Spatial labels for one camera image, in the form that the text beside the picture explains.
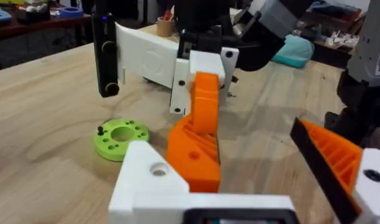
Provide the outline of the white orange left gripper right finger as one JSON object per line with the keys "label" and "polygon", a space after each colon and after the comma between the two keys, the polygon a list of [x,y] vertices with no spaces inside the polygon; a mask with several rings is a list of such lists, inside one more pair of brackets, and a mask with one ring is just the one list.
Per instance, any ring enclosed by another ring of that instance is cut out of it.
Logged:
{"label": "white orange left gripper right finger", "polygon": [[304,119],[290,137],[316,178],[336,223],[380,224],[380,150],[361,148]]}

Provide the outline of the bare white left gripper left finger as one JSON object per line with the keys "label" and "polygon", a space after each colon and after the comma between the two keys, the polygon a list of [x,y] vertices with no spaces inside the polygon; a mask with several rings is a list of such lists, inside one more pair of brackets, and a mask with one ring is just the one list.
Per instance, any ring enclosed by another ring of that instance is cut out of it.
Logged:
{"label": "bare white left gripper left finger", "polygon": [[109,223],[182,223],[189,185],[148,143],[129,144],[108,206]]}

